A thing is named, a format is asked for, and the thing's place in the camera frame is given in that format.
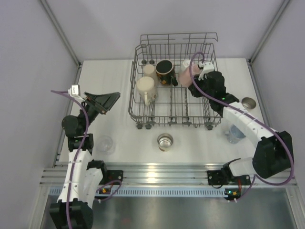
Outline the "pink mug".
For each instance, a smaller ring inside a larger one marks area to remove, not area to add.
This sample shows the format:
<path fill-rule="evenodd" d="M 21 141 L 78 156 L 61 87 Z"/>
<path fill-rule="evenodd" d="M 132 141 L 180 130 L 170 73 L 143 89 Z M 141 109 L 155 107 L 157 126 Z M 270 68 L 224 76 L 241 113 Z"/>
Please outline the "pink mug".
<path fill-rule="evenodd" d="M 189 87 L 193 83 L 191 80 L 189 69 L 191 69 L 193 76 L 199 75 L 202 71 L 202 69 L 200 69 L 196 64 L 193 64 L 191 67 L 182 66 L 178 76 L 179 83 L 181 84 L 182 87 Z"/>

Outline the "cream mug green inside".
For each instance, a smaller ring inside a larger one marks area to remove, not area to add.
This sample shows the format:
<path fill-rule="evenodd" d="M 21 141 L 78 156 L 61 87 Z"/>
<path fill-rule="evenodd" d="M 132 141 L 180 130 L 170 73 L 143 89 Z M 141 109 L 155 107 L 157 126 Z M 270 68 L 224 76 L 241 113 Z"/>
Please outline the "cream mug green inside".
<path fill-rule="evenodd" d="M 158 96 L 155 81 L 149 76 L 140 78 L 136 82 L 136 88 L 139 95 L 144 100 L 146 106 L 149 106 L 151 103 L 153 103 Z"/>

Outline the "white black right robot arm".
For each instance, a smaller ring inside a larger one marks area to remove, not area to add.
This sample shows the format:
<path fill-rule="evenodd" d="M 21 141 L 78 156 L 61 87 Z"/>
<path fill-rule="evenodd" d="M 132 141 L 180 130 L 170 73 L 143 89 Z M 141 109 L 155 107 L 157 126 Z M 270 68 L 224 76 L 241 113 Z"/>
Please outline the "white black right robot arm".
<path fill-rule="evenodd" d="M 106 114 L 121 94 L 91 94 L 78 100 L 68 92 L 57 91 L 80 107 L 77 116 L 63 118 L 61 126 L 68 140 L 68 167 L 61 193 L 56 203 L 50 205 L 52 221 L 58 229 L 90 229 L 93 226 L 94 201 L 106 201 L 117 193 L 109 191 L 108 197 L 96 198 L 97 192 L 114 184 L 122 185 L 120 179 L 111 179 L 106 164 L 92 159 L 93 135 L 88 133 L 90 124 L 98 115 Z"/>

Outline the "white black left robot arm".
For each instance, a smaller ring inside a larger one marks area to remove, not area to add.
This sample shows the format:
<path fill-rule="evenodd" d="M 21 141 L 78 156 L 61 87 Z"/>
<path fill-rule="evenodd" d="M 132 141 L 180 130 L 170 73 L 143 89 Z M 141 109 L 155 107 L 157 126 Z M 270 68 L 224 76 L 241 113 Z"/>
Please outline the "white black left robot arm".
<path fill-rule="evenodd" d="M 191 76 L 194 87 L 208 98 L 211 108 L 221 117 L 235 125 L 253 144 L 255 152 L 251 157 L 235 159 L 225 164 L 233 177 L 254 175 L 264 183 L 267 179 L 290 169 L 287 184 L 294 175 L 292 137 L 286 132 L 277 132 L 252 116 L 234 95 L 226 91 L 221 72 L 212 71 L 202 79 L 199 86 Z"/>

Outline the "black skull mug red inside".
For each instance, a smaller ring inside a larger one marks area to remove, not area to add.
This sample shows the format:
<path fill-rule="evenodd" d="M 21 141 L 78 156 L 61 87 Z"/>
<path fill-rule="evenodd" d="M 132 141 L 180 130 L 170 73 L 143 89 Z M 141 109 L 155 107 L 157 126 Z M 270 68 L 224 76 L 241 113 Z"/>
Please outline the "black skull mug red inside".
<path fill-rule="evenodd" d="M 170 60 L 161 60 L 155 67 L 157 77 L 162 85 L 173 85 L 176 87 L 178 81 L 176 79 L 176 73 L 174 64 Z"/>

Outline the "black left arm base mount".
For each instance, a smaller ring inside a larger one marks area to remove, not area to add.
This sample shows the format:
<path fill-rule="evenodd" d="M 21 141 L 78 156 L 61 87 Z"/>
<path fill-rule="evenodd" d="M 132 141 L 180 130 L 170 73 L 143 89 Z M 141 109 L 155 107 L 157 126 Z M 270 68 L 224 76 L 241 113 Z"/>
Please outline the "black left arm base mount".
<path fill-rule="evenodd" d="M 242 175 L 234 177 L 230 170 L 221 168 L 220 170 L 208 170 L 207 171 L 208 185 L 215 188 L 228 185 L 242 185 L 249 186 L 251 184 L 248 175 Z"/>

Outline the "cream mug with handle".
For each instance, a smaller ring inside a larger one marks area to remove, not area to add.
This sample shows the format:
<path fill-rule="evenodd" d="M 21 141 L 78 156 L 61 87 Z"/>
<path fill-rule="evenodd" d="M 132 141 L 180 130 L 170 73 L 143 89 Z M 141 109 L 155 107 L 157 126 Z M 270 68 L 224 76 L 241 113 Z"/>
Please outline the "cream mug with handle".
<path fill-rule="evenodd" d="M 191 60 L 184 60 L 183 63 L 181 64 L 181 70 L 182 72 L 185 71 L 189 65 L 190 65 Z"/>

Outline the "beige plain cup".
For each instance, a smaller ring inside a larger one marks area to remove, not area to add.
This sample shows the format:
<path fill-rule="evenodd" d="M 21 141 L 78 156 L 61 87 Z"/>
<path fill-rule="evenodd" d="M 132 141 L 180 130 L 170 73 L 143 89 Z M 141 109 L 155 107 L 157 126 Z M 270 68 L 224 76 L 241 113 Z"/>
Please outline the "beige plain cup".
<path fill-rule="evenodd" d="M 143 74 L 145 76 L 149 76 L 149 77 L 152 77 L 152 78 L 155 78 L 157 76 L 156 71 L 155 71 L 155 67 L 152 64 L 145 65 L 142 70 L 143 70 Z"/>

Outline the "light blue mug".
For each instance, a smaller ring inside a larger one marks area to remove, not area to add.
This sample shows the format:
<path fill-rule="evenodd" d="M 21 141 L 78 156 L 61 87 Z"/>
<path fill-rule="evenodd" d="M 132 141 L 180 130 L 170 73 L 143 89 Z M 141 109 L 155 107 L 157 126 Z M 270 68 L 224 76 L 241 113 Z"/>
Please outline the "light blue mug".
<path fill-rule="evenodd" d="M 235 125 L 231 125 L 230 128 L 224 132 L 224 135 L 226 136 L 227 140 L 231 144 L 237 144 L 246 136 L 240 129 L 238 129 Z"/>

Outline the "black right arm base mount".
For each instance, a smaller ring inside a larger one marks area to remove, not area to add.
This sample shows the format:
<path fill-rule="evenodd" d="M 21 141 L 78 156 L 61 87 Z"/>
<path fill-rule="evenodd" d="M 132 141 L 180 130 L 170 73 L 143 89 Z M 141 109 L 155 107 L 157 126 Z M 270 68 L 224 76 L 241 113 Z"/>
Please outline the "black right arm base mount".
<path fill-rule="evenodd" d="M 102 179 L 99 181 L 99 185 L 104 185 L 110 181 L 123 181 L 123 170 L 107 170 L 105 168 L 97 169 L 102 173 Z"/>

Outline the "grey wire dish rack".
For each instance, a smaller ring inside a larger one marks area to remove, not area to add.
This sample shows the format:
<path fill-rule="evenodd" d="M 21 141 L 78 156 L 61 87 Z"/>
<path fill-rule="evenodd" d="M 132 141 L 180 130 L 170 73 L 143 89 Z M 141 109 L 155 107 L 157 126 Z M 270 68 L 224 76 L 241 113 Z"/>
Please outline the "grey wire dish rack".
<path fill-rule="evenodd" d="M 128 112 L 137 129 L 151 129 L 154 126 L 204 126 L 208 130 L 221 123 L 221 117 L 209 105 L 205 97 L 192 96 L 187 87 L 180 84 L 179 74 L 183 62 L 196 52 L 202 52 L 194 63 L 202 60 L 217 66 L 214 43 L 216 32 L 142 34 L 135 48 L 131 67 L 131 92 Z M 175 77 L 157 80 L 157 98 L 150 104 L 144 101 L 136 88 L 139 79 L 145 76 L 146 66 L 156 66 L 162 60 L 173 63 Z"/>

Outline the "clear glass tumbler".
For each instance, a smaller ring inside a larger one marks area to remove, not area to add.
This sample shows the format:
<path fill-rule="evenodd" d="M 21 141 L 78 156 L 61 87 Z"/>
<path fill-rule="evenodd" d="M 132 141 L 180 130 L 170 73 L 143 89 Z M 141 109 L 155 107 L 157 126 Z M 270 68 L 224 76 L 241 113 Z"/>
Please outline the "clear glass tumbler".
<path fill-rule="evenodd" d="M 97 140 L 96 149 L 100 153 L 110 155 L 114 153 L 115 145 L 111 137 L 107 135 L 102 135 Z"/>

